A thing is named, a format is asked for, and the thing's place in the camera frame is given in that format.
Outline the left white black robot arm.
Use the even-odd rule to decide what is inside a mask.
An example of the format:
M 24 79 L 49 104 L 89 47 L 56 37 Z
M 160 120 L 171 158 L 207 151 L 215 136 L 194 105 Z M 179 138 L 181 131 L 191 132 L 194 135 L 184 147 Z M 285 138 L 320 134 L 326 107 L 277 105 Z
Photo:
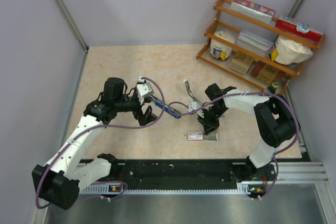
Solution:
M 114 180 L 119 174 L 116 158 L 111 154 L 100 154 L 86 167 L 78 164 L 95 138 L 107 128 L 118 113 L 131 112 L 138 121 L 138 129 L 155 124 L 160 116 L 152 113 L 149 106 L 142 110 L 158 84 L 147 77 L 140 77 L 133 94 L 127 95 L 127 84 L 121 78 L 110 77 L 102 92 L 90 102 L 73 133 L 63 146 L 45 165 L 36 165 L 32 171 L 37 209 L 55 205 L 69 209 L 77 200 L 79 193 L 98 180 Z

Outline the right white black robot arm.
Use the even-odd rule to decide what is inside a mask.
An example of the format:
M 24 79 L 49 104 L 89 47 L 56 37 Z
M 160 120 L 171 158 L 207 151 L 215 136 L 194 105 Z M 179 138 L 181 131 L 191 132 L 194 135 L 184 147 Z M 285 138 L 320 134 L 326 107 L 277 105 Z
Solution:
M 219 128 L 219 118 L 228 109 L 238 109 L 256 117 L 261 140 L 256 150 L 246 158 L 245 166 L 231 171 L 232 179 L 237 182 L 262 176 L 277 148 L 300 129 L 281 95 L 246 95 L 235 87 L 221 89 L 215 83 L 208 86 L 205 93 L 211 101 L 215 100 L 210 108 L 202 109 L 203 115 L 197 118 L 206 135 Z

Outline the small white stapler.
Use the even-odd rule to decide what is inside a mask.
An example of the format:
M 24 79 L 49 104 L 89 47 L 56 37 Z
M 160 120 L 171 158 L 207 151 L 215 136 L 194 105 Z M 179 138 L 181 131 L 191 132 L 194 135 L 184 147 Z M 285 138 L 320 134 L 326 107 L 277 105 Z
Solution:
M 190 83 L 187 79 L 183 80 L 183 84 L 187 93 L 187 97 L 191 102 L 196 102 L 200 106 L 202 106 L 202 102 L 195 97 L 195 95 L 192 93 L 192 90 L 190 88 Z

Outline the blue metal stapler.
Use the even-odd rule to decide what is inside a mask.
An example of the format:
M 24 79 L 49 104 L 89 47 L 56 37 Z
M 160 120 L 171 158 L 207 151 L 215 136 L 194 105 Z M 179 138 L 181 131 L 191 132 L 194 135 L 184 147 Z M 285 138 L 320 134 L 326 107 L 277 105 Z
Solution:
M 163 105 L 163 101 L 157 97 L 155 97 L 154 95 L 151 95 L 150 97 L 151 102 L 154 103 L 155 106 L 157 106 L 158 108 L 162 109 L 164 108 L 164 111 L 166 113 L 168 113 L 169 115 L 171 115 L 172 117 L 176 118 L 176 119 L 180 119 L 181 118 L 181 112 L 172 108 L 172 107 L 168 107 L 167 104 Z

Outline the red white staple box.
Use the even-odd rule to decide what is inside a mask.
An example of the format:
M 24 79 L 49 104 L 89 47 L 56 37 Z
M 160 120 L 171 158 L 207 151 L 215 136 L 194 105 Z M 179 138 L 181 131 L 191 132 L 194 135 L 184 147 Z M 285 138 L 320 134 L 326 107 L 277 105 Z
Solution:
M 189 132 L 187 133 L 188 141 L 218 141 L 219 136 L 218 133 L 208 134 L 205 132 Z

